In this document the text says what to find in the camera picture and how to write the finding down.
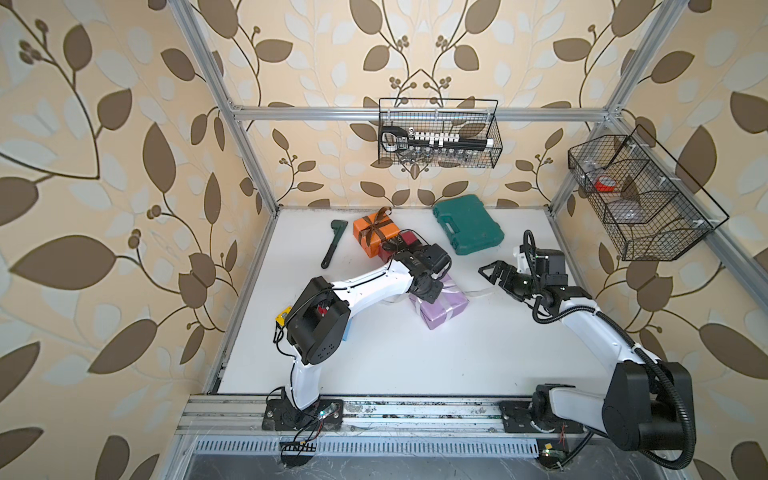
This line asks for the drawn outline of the purple gift box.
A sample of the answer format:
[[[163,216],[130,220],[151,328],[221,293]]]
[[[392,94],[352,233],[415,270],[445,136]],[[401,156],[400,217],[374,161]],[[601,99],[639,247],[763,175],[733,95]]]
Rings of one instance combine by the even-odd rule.
[[[442,279],[443,288],[437,299],[429,303],[409,295],[416,313],[429,330],[435,330],[448,320],[461,315],[468,307],[470,300],[465,292],[456,284],[450,275]]]

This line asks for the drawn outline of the white ribbon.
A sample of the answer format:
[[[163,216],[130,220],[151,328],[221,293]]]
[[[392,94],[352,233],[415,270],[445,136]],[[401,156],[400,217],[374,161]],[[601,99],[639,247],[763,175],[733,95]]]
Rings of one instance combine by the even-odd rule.
[[[469,298],[470,302],[472,300],[480,299],[486,296],[489,296],[493,293],[491,288],[487,289],[481,289],[481,290],[475,290],[475,291],[464,291],[467,297]],[[404,302],[405,300],[409,300],[409,295],[401,294],[399,296],[395,296],[392,299],[386,299],[384,303],[386,305],[395,305]]]

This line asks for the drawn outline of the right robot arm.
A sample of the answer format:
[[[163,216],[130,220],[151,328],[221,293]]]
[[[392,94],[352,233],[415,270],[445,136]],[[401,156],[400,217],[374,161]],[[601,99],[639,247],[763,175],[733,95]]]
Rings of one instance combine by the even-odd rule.
[[[691,464],[697,434],[690,373],[633,340],[587,291],[569,284],[563,252],[538,248],[527,230],[515,265],[495,261],[478,272],[528,306],[536,324],[569,328],[611,375],[603,394],[545,383],[536,387],[526,408],[510,402],[500,405],[505,415],[525,419],[542,433],[568,422],[586,429],[557,467],[568,464],[595,435],[669,470]]]

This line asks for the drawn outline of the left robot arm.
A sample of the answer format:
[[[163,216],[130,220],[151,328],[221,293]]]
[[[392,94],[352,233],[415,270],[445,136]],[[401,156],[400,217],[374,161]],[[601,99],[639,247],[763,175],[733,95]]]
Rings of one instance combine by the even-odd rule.
[[[283,316],[274,341],[287,341],[293,359],[286,384],[291,406],[304,411],[320,396],[321,364],[340,347],[347,324],[357,314],[393,297],[413,295],[433,304],[452,265],[437,244],[414,245],[394,253],[382,266],[347,280],[312,278]]]

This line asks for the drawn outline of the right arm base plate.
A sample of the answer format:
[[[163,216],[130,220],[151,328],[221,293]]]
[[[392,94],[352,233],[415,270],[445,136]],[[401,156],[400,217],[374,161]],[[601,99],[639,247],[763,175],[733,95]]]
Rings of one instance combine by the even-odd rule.
[[[556,417],[532,399],[503,400],[498,403],[505,433],[510,434],[581,434],[584,427],[575,421]]]

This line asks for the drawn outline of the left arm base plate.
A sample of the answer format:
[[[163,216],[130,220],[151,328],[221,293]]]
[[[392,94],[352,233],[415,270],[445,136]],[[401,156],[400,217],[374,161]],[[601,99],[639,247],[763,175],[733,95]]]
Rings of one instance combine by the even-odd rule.
[[[304,410],[296,409],[288,398],[268,400],[262,420],[263,431],[298,432],[323,424],[324,431],[339,431],[344,401],[320,398]]]

